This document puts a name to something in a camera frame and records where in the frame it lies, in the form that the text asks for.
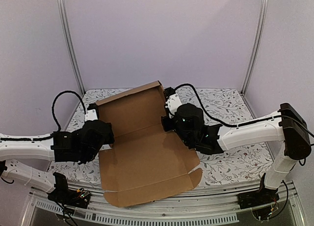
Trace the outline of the brown cardboard box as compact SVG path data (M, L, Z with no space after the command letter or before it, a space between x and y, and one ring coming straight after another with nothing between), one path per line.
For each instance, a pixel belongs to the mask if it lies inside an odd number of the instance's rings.
M97 101L111 123L114 144L99 152L105 200L128 207L171 197L198 186L200 160L178 135L165 132L163 86L155 81Z

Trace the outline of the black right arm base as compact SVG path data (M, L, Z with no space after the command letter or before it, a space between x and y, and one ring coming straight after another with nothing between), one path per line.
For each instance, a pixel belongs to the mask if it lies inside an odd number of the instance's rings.
M279 200L278 189L266 188L263 184L258 190L237 194L240 209L269 204Z

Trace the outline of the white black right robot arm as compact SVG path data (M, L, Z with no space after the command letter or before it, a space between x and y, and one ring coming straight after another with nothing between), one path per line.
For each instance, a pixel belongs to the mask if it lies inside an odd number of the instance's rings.
M290 173L297 161L307 158L312 151L309 131L305 121L288 104L269 117L247 123L208 126L204 112L193 104L165 104L166 116L161 118L164 131L174 131L189 148L202 154L212 155L240 146L270 141L281 141L282 147L272 167L264 174L261 188L254 193L257 204L265 204L272 198L282 180Z

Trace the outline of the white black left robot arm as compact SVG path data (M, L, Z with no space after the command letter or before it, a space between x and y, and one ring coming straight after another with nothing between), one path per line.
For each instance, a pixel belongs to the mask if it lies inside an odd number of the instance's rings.
M57 131L40 136L0 136L0 176L52 193L69 203L73 193L64 186L63 175L28 165L28 160L86 164L95 159L103 145L114 143L112 125L100 120L86 121L75 131Z

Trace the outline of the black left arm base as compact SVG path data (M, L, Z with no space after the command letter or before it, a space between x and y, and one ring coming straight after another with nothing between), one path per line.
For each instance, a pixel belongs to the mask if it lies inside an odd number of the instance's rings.
M69 189L68 186L57 186L48 193L48 199L59 203L60 205L69 205L73 207L87 209L91 198L91 192L84 188L76 190Z

